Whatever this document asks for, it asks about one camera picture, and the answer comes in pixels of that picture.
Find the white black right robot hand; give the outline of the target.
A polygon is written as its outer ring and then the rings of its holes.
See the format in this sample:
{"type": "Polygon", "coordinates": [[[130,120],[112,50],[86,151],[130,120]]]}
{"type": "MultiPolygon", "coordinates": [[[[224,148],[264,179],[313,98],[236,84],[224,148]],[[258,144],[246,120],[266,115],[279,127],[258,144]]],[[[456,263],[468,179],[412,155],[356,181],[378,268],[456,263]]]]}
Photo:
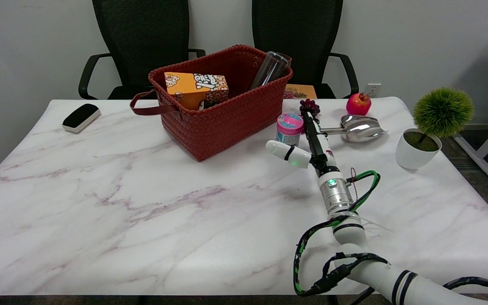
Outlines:
{"type": "Polygon", "coordinates": [[[275,140],[269,140],[266,143],[266,150],[291,166],[303,169],[312,166],[319,177],[329,172],[340,172],[327,135],[320,132],[320,126],[311,112],[302,111],[301,114],[310,152],[275,140]]]}

